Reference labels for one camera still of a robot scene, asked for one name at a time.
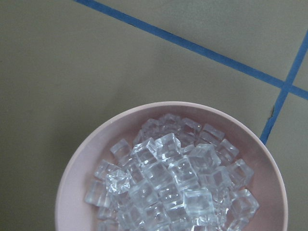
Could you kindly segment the pile of ice cubes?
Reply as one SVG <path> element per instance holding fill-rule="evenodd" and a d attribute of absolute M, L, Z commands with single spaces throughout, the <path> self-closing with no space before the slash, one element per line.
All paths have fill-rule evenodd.
<path fill-rule="evenodd" d="M 110 152 L 85 195 L 99 231 L 241 231 L 259 209 L 253 170 L 211 124 L 165 114 Z"/>

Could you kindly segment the pink bowl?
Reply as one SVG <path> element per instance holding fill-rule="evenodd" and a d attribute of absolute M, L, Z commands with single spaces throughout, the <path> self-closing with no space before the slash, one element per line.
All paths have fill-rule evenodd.
<path fill-rule="evenodd" d="M 248 189 L 259 209 L 246 226 L 247 231 L 285 231 L 288 203 L 281 173 L 262 141 L 245 125 L 217 109 L 188 102 L 158 102 L 124 111 L 95 129 L 78 147 L 62 176 L 55 204 L 58 231 L 93 231 L 96 209 L 84 197 L 93 172 L 101 159 L 113 162 L 110 148 L 120 139 L 131 142 L 150 118 L 171 113 L 200 124 L 209 123 L 223 131 L 242 159 L 254 170 Z"/>

